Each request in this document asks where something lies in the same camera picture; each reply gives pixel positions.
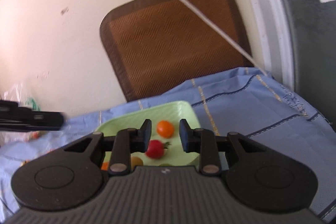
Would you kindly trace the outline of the small yellow-brown fruit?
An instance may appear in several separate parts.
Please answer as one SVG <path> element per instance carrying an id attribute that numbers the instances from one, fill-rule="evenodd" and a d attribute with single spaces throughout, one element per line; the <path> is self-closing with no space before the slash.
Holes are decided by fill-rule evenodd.
<path id="1" fill-rule="evenodd" d="M 143 161 L 140 157 L 132 156 L 130 159 L 131 168 L 134 169 L 137 166 L 143 166 Z"/>

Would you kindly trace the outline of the white door frame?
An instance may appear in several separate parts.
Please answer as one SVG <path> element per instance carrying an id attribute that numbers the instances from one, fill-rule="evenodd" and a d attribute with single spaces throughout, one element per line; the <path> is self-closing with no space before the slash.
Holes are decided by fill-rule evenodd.
<path id="1" fill-rule="evenodd" d="M 282 0 L 251 0 L 264 68 L 294 89 L 294 59 L 288 19 Z"/>

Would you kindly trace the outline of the clear plastic bag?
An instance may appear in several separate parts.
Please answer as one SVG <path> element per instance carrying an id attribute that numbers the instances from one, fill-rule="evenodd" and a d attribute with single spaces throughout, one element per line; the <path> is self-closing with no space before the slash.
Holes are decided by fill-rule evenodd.
<path id="1" fill-rule="evenodd" d="M 24 82 L 18 82 L 5 91 L 1 95 L 1 103 L 3 101 L 10 101 L 10 103 L 1 106 L 1 114 L 5 115 L 1 118 L 1 147 L 13 142 L 28 142 L 42 135 L 42 132 L 37 130 L 22 131 L 26 129 L 29 119 L 27 109 L 41 111 Z"/>

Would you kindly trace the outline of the light green plastic basket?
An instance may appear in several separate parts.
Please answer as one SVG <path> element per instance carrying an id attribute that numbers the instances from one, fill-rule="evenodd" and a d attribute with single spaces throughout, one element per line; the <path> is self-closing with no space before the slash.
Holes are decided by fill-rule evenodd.
<path id="1" fill-rule="evenodd" d="M 126 128 L 140 128 L 144 120 L 149 119 L 152 122 L 151 139 L 158 139 L 161 142 L 169 142 L 169 148 L 160 159 L 151 159 L 144 153 L 133 153 L 132 156 L 139 157 L 143 163 L 148 166 L 183 166 L 198 165 L 198 153 L 186 153 L 183 151 L 181 139 L 179 136 L 179 122 L 181 119 L 187 120 L 192 128 L 199 128 L 198 118 L 191 105 L 186 101 L 175 101 L 150 107 L 144 110 L 138 110 L 125 114 L 118 118 L 113 118 L 102 125 L 96 131 L 101 132 L 104 136 L 114 136 L 120 130 Z M 174 135 L 169 138 L 163 138 L 157 133 L 157 124 L 160 121 L 168 121 L 174 126 Z"/>

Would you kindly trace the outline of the blue checked tablecloth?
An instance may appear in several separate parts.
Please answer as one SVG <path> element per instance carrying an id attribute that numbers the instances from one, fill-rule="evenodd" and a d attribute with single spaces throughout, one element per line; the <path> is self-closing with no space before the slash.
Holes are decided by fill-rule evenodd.
<path id="1" fill-rule="evenodd" d="M 87 135 L 124 114 L 174 101 L 186 101 L 203 128 L 225 135 L 239 132 L 309 166 L 317 175 L 312 211 L 335 221 L 335 131 L 298 94 L 256 68 L 236 68 L 191 79 L 160 96 L 71 118 L 61 131 L 1 148 L 1 221 L 19 208 L 10 187 L 23 162 L 36 159 Z"/>

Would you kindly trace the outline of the red cherry tomato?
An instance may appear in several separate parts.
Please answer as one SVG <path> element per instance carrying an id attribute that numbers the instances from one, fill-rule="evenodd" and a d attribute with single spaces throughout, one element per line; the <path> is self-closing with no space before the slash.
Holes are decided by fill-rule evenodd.
<path id="1" fill-rule="evenodd" d="M 170 145 L 171 143 L 169 141 L 161 142 L 160 140 L 151 140 L 145 155 L 151 159 L 160 159 L 164 156 L 165 151 Z"/>

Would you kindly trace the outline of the frosted glass door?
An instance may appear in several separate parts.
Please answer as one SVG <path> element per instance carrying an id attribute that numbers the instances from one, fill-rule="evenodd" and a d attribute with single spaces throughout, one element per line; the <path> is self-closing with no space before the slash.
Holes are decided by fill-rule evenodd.
<path id="1" fill-rule="evenodd" d="M 335 126 L 335 0 L 282 0 L 292 42 L 295 92 Z"/>

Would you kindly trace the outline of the orange fruit in bag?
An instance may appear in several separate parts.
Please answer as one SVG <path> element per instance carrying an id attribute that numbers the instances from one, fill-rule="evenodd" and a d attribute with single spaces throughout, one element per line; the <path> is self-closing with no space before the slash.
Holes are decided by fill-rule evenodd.
<path id="1" fill-rule="evenodd" d="M 33 132 L 32 135 L 31 135 L 31 137 L 33 139 L 37 139 L 39 137 L 39 132 Z"/>

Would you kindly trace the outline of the orange tangerine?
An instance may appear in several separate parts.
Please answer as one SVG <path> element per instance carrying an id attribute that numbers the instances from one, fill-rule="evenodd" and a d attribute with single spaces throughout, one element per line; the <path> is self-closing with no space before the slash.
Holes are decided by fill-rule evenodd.
<path id="1" fill-rule="evenodd" d="M 101 166 L 101 170 L 105 170 L 107 171 L 109 169 L 109 162 L 103 162 L 102 166 Z"/>

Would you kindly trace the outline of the small orange tomato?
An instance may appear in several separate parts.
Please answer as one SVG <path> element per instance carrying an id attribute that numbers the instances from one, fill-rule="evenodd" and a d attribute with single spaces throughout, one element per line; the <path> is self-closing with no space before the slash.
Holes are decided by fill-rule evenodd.
<path id="1" fill-rule="evenodd" d="M 159 136 L 169 139 L 174 135 L 174 125 L 169 121 L 159 121 L 156 127 Z"/>

